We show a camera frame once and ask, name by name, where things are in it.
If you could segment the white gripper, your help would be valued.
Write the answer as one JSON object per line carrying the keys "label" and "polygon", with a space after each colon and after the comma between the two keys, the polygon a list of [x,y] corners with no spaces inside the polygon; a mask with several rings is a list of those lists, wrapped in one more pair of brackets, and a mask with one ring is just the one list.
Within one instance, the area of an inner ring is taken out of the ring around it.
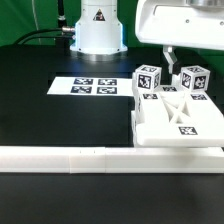
{"label": "white gripper", "polygon": [[139,0],[135,34],[163,46],[171,75],[179,75],[173,46],[224,51],[224,0]]}

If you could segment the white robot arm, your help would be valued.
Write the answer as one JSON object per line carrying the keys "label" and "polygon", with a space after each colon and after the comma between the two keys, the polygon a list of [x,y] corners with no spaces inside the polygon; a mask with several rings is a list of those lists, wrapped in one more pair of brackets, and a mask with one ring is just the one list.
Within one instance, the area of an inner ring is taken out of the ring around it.
{"label": "white robot arm", "polygon": [[[224,0],[138,0],[135,35],[157,44],[174,72],[176,47],[224,51]],[[117,0],[81,0],[71,50],[91,60],[125,52]]]}

